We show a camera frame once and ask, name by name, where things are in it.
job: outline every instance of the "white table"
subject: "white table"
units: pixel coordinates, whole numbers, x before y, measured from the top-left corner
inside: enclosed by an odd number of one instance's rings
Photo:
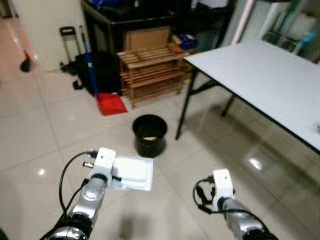
[[[175,139],[178,140],[189,99],[221,86],[320,153],[320,66],[263,41],[240,43],[185,58],[193,65]],[[193,89],[197,72],[210,78]]]

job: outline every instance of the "black bucket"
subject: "black bucket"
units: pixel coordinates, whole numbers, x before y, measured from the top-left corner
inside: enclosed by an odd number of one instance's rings
[[[154,158],[166,148],[164,139],[167,124],[159,116],[148,114],[134,120],[132,130],[135,135],[135,148],[142,157]]]

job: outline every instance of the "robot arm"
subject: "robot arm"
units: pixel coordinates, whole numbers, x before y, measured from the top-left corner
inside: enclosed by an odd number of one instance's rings
[[[235,199],[228,169],[215,170],[212,176],[200,182],[212,183],[214,188],[211,201],[206,199],[198,184],[195,186],[193,194],[197,192],[202,199],[202,204],[196,202],[198,208],[208,214],[223,214],[236,240],[278,240],[257,216]],[[213,205],[214,211],[206,207],[210,204]]]
[[[153,179],[153,159],[116,157],[116,152],[100,148],[91,167],[88,183],[81,189],[78,202],[59,221],[48,240],[87,240],[96,224],[98,212],[107,188],[150,191]]]

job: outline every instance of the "black table leg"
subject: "black table leg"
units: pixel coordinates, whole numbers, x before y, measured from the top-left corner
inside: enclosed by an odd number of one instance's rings
[[[180,134],[181,134],[181,127],[182,127],[182,125],[184,123],[184,120],[185,120],[185,115],[186,115],[187,107],[188,107],[188,104],[189,104],[189,99],[190,99],[190,97],[192,95],[192,90],[193,90],[193,87],[194,87],[194,83],[195,83],[195,79],[196,79],[197,73],[198,73],[197,69],[193,68],[192,73],[191,73],[191,79],[190,79],[189,86],[188,86],[188,91],[186,93],[183,109],[182,109],[182,112],[181,112],[181,115],[180,115],[179,125],[178,125],[178,128],[176,130],[175,140],[178,140],[179,137],[180,137]]]
[[[234,94],[232,94],[232,96],[230,97],[229,101],[227,102],[227,104],[226,104],[223,112],[221,113],[221,116],[222,116],[222,117],[225,117],[225,116],[227,115],[228,110],[229,110],[229,108],[231,107],[231,104],[232,104],[232,103],[234,102],[234,100],[235,100],[235,97],[236,97],[236,96],[235,96]]]

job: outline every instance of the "white tile floor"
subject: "white tile floor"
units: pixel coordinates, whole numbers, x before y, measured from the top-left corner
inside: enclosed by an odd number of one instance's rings
[[[0,27],[0,228],[9,240],[36,240],[53,226],[61,214],[58,181],[70,157],[99,147],[136,155],[131,124],[146,113],[168,124],[152,191],[108,190],[91,239],[232,240],[223,217],[198,211],[191,196],[195,181],[228,167],[237,199],[280,240],[320,240],[320,156],[240,101],[221,118],[230,96],[223,89],[192,97],[175,141],[184,93],[133,110],[124,98],[128,113],[101,116],[92,97],[72,89],[74,77],[38,64],[20,72],[12,23],[1,19]],[[67,172],[65,200],[88,174],[81,160]]]

